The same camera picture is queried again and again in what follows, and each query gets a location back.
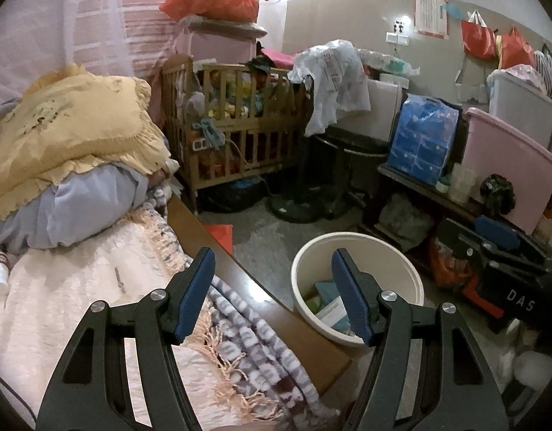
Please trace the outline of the black fan base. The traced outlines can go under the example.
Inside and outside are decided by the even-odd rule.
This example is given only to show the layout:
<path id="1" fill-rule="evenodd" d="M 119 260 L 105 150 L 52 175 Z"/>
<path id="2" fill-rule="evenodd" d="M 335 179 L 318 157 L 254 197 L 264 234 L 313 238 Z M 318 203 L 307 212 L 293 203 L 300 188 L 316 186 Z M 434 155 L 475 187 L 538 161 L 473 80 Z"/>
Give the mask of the black fan base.
<path id="1" fill-rule="evenodd" d="M 296 224 L 311 224 L 322 219 L 322 210 L 307 199 L 288 199 L 282 195 L 272 195 L 267 206 L 280 220 Z"/>

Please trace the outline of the red gift box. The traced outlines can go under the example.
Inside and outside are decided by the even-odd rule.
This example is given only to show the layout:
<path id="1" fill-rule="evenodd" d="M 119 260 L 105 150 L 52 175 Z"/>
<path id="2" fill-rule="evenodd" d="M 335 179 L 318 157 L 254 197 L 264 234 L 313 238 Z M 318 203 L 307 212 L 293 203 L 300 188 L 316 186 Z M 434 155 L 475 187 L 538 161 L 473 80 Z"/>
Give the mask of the red gift box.
<path id="1" fill-rule="evenodd" d="M 233 226 L 228 224 L 206 224 L 205 229 L 230 255 L 233 254 Z"/>

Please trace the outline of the wooden bed frame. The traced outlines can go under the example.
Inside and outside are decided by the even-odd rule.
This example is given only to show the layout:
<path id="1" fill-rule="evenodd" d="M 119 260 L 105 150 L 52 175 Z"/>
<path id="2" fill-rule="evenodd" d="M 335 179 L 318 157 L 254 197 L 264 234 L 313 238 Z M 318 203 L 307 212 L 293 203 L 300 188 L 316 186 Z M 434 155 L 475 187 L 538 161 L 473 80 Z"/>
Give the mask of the wooden bed frame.
<path id="1" fill-rule="evenodd" d="M 352 360 L 344 351 L 273 298 L 213 238 L 177 196 L 172 196 L 168 201 L 168 223 L 187 255 L 194 257 L 203 247 L 214 251 L 217 260 L 216 275 L 276 331 L 298 357 L 319 393 L 326 393 L 351 366 Z"/>

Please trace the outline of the red bag on crib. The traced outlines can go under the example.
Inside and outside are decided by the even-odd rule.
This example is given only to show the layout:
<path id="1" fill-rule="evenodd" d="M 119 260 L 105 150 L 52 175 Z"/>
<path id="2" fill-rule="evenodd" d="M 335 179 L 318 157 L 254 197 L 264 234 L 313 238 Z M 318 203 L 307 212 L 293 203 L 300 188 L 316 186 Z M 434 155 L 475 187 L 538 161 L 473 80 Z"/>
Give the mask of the red bag on crib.
<path id="1" fill-rule="evenodd" d="M 257 21 L 260 2 L 261 0 L 165 0 L 159 9 L 175 22 L 187 16 L 200 16 L 247 23 Z"/>

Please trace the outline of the blue tissue pack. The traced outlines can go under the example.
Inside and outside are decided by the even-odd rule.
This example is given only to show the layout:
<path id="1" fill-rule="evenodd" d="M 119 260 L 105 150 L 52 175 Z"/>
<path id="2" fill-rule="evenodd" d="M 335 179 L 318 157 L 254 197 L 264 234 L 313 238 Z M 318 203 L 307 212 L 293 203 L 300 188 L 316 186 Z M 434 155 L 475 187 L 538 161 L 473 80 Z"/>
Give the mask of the blue tissue pack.
<path id="1" fill-rule="evenodd" d="M 399 111 L 387 166 L 436 185 L 451 151 L 460 113 L 455 104 L 410 94 Z"/>

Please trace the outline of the pink storage bin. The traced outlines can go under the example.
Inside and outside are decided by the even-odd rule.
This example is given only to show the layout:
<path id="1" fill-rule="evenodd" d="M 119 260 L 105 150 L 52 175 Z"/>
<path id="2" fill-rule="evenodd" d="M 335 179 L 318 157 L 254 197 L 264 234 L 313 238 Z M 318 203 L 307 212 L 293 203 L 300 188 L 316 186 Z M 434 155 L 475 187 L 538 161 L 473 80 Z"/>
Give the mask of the pink storage bin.
<path id="1" fill-rule="evenodd" d="M 514 126 L 471 107 L 463 112 L 468 135 L 462 166 L 477 184 L 492 174 L 511 182 L 515 206 L 507 219 L 530 235 L 552 194 L 552 153 Z"/>

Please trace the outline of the cream trash bin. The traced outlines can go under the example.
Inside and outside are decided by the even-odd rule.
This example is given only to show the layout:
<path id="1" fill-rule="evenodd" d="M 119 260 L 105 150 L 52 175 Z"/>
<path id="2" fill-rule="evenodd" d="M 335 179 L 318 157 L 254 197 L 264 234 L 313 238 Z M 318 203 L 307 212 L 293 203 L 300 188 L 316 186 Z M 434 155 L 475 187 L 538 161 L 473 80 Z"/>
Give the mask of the cream trash bin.
<path id="1" fill-rule="evenodd" d="M 364 347 L 379 331 L 379 296 L 423 306 L 424 286 L 405 255 L 389 243 L 356 232 L 310 240 L 291 265 L 295 308 L 312 327 L 342 346 Z"/>

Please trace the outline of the yellow frilled pillow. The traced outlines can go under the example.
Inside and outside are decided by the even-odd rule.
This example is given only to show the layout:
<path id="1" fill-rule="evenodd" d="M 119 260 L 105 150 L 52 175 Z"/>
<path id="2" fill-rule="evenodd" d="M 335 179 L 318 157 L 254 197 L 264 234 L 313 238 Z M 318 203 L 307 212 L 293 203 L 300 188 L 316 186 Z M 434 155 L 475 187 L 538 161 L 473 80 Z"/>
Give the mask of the yellow frilled pillow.
<path id="1" fill-rule="evenodd" d="M 0 221 L 71 173 L 110 162 L 143 176 L 166 168 L 171 154 L 150 97 L 143 79 L 80 64 L 39 78 L 0 119 Z"/>

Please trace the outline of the white storage bin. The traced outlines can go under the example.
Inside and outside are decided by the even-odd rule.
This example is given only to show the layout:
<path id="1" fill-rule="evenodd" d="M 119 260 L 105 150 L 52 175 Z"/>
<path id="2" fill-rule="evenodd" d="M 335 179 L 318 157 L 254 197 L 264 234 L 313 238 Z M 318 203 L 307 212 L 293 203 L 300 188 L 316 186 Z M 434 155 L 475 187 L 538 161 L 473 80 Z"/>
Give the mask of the white storage bin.
<path id="1" fill-rule="evenodd" d="M 514 75 L 496 70 L 487 78 L 489 114 L 545 148 L 551 141 L 552 100 Z"/>

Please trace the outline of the striped fleece blanket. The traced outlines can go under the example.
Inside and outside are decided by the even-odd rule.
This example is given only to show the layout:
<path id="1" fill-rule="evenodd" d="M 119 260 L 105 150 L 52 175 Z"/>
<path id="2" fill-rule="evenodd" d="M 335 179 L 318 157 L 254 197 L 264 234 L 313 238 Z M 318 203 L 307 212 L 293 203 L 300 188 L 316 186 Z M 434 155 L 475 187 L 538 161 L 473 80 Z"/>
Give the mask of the striped fleece blanket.
<path id="1" fill-rule="evenodd" d="M 217 367 L 212 398 L 277 430 L 330 430 L 338 411 L 322 404 L 308 373 L 269 324 L 217 276 L 188 347 Z"/>

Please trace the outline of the grey blanket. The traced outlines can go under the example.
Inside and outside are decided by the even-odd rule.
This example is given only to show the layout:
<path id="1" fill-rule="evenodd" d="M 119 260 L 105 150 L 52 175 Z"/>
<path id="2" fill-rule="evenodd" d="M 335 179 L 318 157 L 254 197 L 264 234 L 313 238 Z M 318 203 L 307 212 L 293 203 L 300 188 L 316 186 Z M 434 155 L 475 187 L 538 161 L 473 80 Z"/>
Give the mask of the grey blanket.
<path id="1" fill-rule="evenodd" d="M 148 189 L 149 178 L 122 163 L 71 173 L 0 221 L 0 246 L 15 255 L 71 246 L 141 205 Z"/>

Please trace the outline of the black crumpled bag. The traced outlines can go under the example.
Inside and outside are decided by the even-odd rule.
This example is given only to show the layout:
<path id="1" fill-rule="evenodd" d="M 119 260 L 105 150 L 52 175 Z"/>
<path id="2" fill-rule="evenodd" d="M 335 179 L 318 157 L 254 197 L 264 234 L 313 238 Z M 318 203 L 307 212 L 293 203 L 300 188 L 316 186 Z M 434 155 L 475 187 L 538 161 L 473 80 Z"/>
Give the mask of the black crumpled bag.
<path id="1" fill-rule="evenodd" d="M 489 216 L 508 215 L 516 205 L 513 185 L 499 174 L 491 174 L 481 182 L 480 196 Z"/>

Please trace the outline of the red hanging bag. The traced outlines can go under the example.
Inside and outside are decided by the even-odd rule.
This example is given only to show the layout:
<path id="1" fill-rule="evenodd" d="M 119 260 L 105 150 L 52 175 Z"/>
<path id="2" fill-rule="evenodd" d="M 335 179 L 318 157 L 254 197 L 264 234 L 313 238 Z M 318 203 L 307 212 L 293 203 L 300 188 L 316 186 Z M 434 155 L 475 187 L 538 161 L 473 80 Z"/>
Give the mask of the red hanging bag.
<path id="1" fill-rule="evenodd" d="M 495 59 L 495 33 L 486 25 L 479 11 L 474 10 L 467 20 L 462 20 L 461 33 L 466 55 L 482 60 Z"/>

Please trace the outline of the wooden baby crib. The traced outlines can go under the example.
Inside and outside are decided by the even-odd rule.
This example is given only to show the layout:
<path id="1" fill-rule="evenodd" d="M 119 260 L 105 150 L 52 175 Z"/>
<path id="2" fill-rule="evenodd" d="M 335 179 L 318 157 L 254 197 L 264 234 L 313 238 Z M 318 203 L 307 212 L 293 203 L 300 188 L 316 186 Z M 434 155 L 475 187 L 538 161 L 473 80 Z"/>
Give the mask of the wooden baby crib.
<path id="1" fill-rule="evenodd" d="M 305 86 L 257 61 L 175 55 L 160 80 L 165 133 L 192 205 L 201 190 L 284 166 L 311 115 Z"/>

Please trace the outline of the white red small bottle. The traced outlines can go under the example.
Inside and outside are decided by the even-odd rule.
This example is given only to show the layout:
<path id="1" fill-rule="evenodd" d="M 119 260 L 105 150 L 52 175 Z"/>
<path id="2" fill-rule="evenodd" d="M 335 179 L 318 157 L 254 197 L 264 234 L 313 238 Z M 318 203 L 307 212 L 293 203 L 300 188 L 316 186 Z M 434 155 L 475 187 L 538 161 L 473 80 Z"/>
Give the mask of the white red small bottle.
<path id="1" fill-rule="evenodd" d="M 6 263 L 0 262 L 0 296 L 6 296 L 9 293 L 10 287 L 8 283 L 9 268 Z"/>

